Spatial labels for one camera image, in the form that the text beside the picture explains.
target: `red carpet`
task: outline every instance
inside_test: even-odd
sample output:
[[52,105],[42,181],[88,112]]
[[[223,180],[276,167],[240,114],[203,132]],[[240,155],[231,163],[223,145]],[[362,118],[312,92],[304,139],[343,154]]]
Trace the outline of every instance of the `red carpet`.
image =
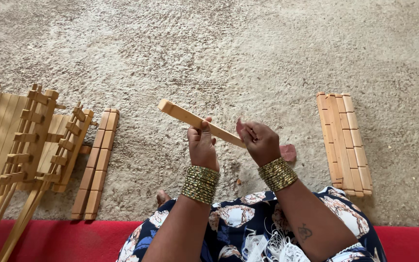
[[[0,249],[14,224],[1,221]],[[32,220],[11,262],[114,262],[125,239],[141,222]],[[419,228],[375,227],[389,262],[419,261]]]

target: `sandy floor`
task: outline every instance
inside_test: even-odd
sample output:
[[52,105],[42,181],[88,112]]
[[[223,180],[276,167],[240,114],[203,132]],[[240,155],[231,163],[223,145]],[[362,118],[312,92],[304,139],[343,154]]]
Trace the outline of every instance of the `sandy floor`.
[[[377,225],[419,226],[419,1],[2,0],[2,90],[32,82],[60,92],[65,112],[77,100],[96,119],[121,111],[100,220],[142,220],[157,189],[178,195],[187,125],[157,109],[161,98],[233,132],[240,115],[266,123],[321,190],[330,178],[314,95],[325,91],[355,102],[374,193],[353,202]],[[217,200],[266,189],[246,151],[219,141],[217,152]],[[35,218],[70,217],[85,164]],[[17,192],[6,217],[25,199]]]

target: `stack of bangles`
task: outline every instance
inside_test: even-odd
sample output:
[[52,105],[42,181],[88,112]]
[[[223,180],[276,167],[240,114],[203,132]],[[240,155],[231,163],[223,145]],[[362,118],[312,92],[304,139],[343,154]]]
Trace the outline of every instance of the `stack of bangles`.
[[[278,158],[258,169],[261,179],[271,191],[279,191],[297,180],[297,174],[283,158]],[[220,174],[206,167],[192,165],[185,177],[181,194],[211,205]]]

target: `navy floral dress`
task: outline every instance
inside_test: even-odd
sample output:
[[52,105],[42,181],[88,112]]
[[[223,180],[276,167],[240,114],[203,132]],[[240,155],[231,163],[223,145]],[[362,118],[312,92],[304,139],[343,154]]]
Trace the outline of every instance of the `navy floral dress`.
[[[328,259],[328,262],[387,262],[373,226],[362,211],[346,198],[342,190],[326,187],[313,194],[347,225],[359,241]],[[138,262],[143,258],[175,202],[176,199],[167,201],[137,227],[120,250],[118,262]],[[300,247],[272,191],[214,203],[208,218],[200,259],[202,262],[242,262],[242,250],[247,235],[255,230],[256,235],[264,235],[269,239],[274,229],[283,232],[291,243]]]

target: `woman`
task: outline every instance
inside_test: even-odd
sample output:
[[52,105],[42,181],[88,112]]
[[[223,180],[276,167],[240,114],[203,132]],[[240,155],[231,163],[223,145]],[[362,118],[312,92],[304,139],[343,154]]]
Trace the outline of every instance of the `woman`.
[[188,129],[192,166],[181,195],[158,194],[162,205],[118,261],[386,261],[360,209],[332,187],[311,193],[281,158],[279,136],[261,123],[244,123],[242,137],[271,191],[211,205],[219,164],[209,122]]

